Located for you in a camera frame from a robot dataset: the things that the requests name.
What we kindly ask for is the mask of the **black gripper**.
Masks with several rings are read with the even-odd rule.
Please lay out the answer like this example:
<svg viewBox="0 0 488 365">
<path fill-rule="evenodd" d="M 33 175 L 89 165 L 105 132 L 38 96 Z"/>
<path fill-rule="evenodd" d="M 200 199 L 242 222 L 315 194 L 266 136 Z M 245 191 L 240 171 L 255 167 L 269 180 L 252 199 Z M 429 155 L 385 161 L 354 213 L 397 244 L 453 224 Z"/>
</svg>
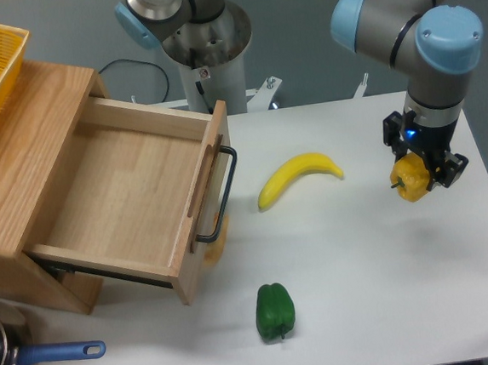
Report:
<svg viewBox="0 0 488 365">
<path fill-rule="evenodd" d="M 443 186 L 449 189 L 468 166 L 468 158 L 452 154 L 451 139 L 457 120 L 445 126 L 424 126 L 415 122 L 414 111 L 392 112 L 383 122 L 383 143 L 392 149 L 395 161 L 409 151 L 423 157 L 430 176 L 427 190 Z"/>
</svg>

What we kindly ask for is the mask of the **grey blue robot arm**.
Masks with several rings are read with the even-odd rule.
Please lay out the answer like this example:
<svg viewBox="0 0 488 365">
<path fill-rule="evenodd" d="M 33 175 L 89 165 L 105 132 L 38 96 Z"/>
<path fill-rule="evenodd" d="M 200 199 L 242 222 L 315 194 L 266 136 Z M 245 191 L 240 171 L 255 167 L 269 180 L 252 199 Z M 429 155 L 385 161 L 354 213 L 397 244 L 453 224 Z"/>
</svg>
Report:
<svg viewBox="0 0 488 365">
<path fill-rule="evenodd" d="M 250 18 L 228 0 L 123 0 L 117 21 L 139 46 L 161 48 L 180 70 L 189 107 L 211 111 L 224 101 L 247 108 L 244 52 Z M 484 27 L 473 11 L 445 0 L 339 0 L 333 40 L 409 79 L 403 111 L 383 122 L 395 156 L 392 186 L 401 193 L 449 187 L 468 165 L 451 139 L 480 59 Z"/>
</svg>

